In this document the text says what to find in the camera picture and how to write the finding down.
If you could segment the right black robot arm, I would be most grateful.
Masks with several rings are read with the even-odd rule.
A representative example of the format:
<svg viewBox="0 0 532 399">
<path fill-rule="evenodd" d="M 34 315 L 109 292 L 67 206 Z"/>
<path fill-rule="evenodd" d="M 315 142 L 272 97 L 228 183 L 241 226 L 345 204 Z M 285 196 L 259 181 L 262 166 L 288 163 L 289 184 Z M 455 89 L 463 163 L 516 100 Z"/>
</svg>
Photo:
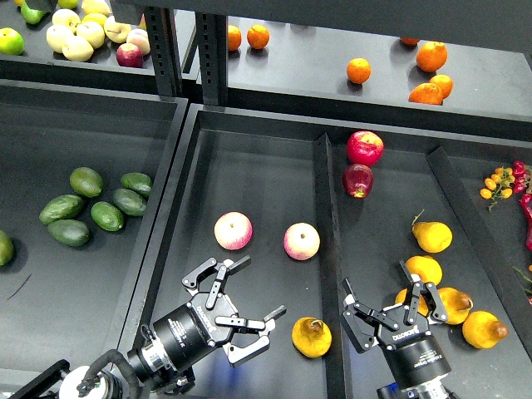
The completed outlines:
<svg viewBox="0 0 532 399">
<path fill-rule="evenodd" d="M 379 398 L 455 398 L 442 383 L 451 366 L 431 332 L 449 318 L 441 295 L 435 283 L 422 282 L 404 261 L 399 265 L 407 280 L 405 299 L 381 310 L 361 302 L 348 278 L 342 281 L 343 331 L 359 354 L 381 348 L 394 382 L 377 389 Z"/>
</svg>

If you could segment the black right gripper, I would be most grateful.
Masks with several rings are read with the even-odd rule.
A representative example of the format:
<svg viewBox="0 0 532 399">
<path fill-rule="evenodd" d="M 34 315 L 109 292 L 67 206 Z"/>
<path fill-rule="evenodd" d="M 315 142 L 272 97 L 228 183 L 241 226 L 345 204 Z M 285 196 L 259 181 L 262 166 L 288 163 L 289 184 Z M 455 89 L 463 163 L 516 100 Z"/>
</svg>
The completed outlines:
<svg viewBox="0 0 532 399">
<path fill-rule="evenodd" d="M 357 299 L 345 278 L 341 324 L 358 353 L 369 351 L 378 341 L 398 388 L 411 389 L 439 382 L 451 371 L 429 329 L 429 324 L 447 322 L 448 312 L 433 282 L 424 283 L 408 270 L 405 261 L 401 260 L 400 265 L 409 283 L 403 305 L 399 303 L 383 311 L 370 308 Z M 421 298 L 426 304 L 428 321 L 418 314 Z"/>
</svg>

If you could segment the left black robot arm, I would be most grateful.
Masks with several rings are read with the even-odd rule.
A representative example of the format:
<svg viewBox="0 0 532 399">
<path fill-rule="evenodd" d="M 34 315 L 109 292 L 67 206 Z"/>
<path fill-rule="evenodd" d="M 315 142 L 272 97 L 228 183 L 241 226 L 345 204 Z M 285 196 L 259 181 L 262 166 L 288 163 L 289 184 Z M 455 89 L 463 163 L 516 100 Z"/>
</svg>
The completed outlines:
<svg viewBox="0 0 532 399">
<path fill-rule="evenodd" d="M 195 386 L 193 366 L 221 348 L 232 367 L 267 351 L 285 306 L 243 318 L 224 287 L 251 262 L 207 259 L 182 279 L 189 300 L 140 326 L 144 342 L 127 354 L 111 349 L 91 365 L 71 369 L 62 359 L 12 393 L 13 398 L 139 398 L 144 391 L 179 395 Z"/>
</svg>

